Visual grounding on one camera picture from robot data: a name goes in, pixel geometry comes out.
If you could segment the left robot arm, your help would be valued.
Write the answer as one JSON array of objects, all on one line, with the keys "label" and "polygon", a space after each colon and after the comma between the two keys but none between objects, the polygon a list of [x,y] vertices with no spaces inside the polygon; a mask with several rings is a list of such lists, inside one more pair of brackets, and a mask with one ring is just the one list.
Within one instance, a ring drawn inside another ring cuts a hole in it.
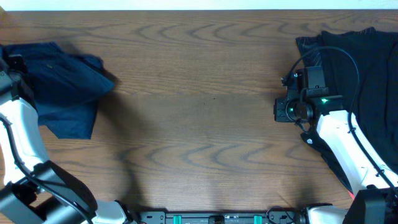
[{"label": "left robot arm", "polygon": [[140,223],[120,202],[96,200],[82,181],[49,159],[31,98],[20,72],[1,72],[1,213],[14,223]]}]

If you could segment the dark blue shorts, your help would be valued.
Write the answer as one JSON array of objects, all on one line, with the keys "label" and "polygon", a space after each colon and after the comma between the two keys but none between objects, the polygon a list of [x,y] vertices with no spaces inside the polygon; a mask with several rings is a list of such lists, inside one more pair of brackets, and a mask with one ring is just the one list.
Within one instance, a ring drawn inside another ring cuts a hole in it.
[{"label": "dark blue shorts", "polygon": [[1,50],[4,56],[24,59],[40,106],[76,106],[95,101],[114,88],[97,56],[67,53],[54,42],[2,45]]}]

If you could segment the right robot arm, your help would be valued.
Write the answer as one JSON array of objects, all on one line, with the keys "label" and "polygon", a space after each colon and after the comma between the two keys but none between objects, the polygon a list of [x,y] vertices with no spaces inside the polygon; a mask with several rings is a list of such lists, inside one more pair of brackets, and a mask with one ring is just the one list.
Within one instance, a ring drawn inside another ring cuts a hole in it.
[{"label": "right robot arm", "polygon": [[354,115],[343,109],[342,101],[340,95],[275,100],[274,119],[299,127],[310,123],[336,157],[354,196],[348,209],[308,206],[296,222],[397,223],[397,174],[374,150]]}]

